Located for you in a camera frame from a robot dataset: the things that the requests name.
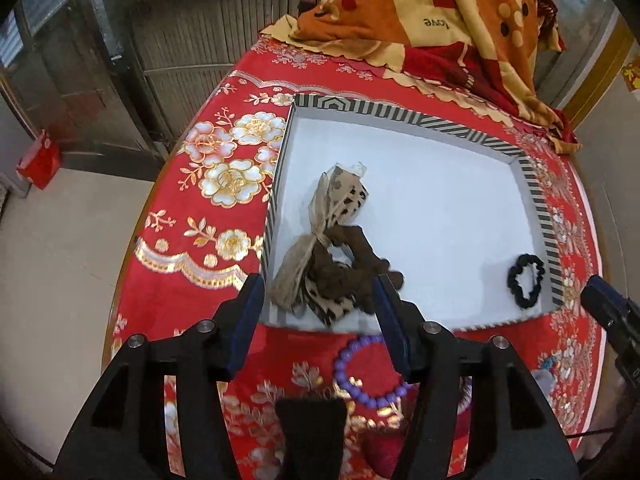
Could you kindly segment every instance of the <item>blanket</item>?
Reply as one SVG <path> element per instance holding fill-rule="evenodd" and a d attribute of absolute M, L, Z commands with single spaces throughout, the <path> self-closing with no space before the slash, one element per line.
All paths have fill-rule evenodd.
<path fill-rule="evenodd" d="M 263 32 L 313 52 L 384 67 L 386 78 L 421 88 L 436 80 L 466 89 L 548 128 L 558 152 L 579 144 L 536 97 L 539 49 L 564 49 L 552 0 L 321 0 L 298 19 Z"/>

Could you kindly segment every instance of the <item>floor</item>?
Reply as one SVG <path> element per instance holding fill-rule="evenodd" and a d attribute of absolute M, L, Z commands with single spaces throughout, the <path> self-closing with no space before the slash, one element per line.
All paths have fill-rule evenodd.
<path fill-rule="evenodd" d="M 120 264 L 151 182 L 59 170 L 0 218 L 0 413 L 51 462 L 100 375 Z"/>

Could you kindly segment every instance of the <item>screw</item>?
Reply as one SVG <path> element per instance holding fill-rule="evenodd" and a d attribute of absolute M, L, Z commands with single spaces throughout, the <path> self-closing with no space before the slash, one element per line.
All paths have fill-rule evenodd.
<path fill-rule="evenodd" d="M 196 325 L 196 330 L 201 334 L 206 334 L 207 332 L 211 332 L 214 329 L 215 325 L 216 324 L 212 320 L 203 319 Z"/>
<path fill-rule="evenodd" d="M 422 329 L 427 334 L 437 334 L 440 332 L 440 330 L 442 330 L 442 326 L 440 325 L 440 323 L 436 323 L 435 321 L 425 321 L 422 324 Z"/>
<path fill-rule="evenodd" d="M 145 342 L 145 337 L 142 334 L 134 334 L 127 339 L 127 344 L 131 348 L 138 348 L 139 346 L 142 346 L 143 342 Z"/>
<path fill-rule="evenodd" d="M 504 336 L 497 335 L 496 337 L 492 338 L 491 341 L 494 342 L 494 346 L 497 346 L 501 350 L 509 348 L 509 340 Z"/>

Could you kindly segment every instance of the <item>polka dots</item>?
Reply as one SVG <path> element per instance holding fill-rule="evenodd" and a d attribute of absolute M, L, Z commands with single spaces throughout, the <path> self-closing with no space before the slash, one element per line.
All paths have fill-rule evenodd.
<path fill-rule="evenodd" d="M 520 48 L 524 44 L 522 33 L 519 30 L 514 30 L 511 33 L 511 43 L 517 48 Z"/>
<path fill-rule="evenodd" d="M 522 18 L 522 13 L 519 10 L 516 10 L 513 13 L 513 21 L 516 22 L 518 27 L 524 27 L 524 19 Z"/>
<path fill-rule="evenodd" d="M 358 7 L 356 0 L 342 0 L 342 8 L 344 10 L 354 10 L 356 7 Z"/>
<path fill-rule="evenodd" d="M 509 6 L 508 3 L 502 2 L 498 6 L 498 15 L 504 20 L 506 20 L 509 16 L 511 16 L 511 7 Z"/>
<path fill-rule="evenodd" d="M 498 5 L 498 16 L 503 20 L 500 23 L 500 33 L 505 38 L 510 38 L 513 46 L 520 48 L 524 45 L 524 37 L 520 29 L 524 28 L 524 18 L 529 15 L 529 6 L 524 0 L 514 1 L 517 8 L 513 12 L 511 10 L 513 4 L 510 0 Z"/>

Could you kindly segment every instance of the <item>purple bead bracelet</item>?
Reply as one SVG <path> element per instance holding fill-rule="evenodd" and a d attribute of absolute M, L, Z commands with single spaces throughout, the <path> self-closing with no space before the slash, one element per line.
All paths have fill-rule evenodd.
<path fill-rule="evenodd" d="M 346 368 L 353 355 L 369 346 L 372 343 L 384 343 L 384 339 L 381 335 L 362 335 L 357 339 L 351 341 L 344 349 L 340 350 L 339 357 L 334 362 L 334 379 L 341 389 L 347 391 L 351 396 L 351 399 L 364 404 L 370 410 L 386 408 L 392 402 L 396 402 L 398 397 L 405 397 L 407 394 L 407 388 L 409 384 L 402 382 L 393 391 L 386 393 L 380 397 L 369 397 L 366 392 L 363 392 L 361 388 L 355 384 L 351 384 L 349 377 L 347 377 Z"/>

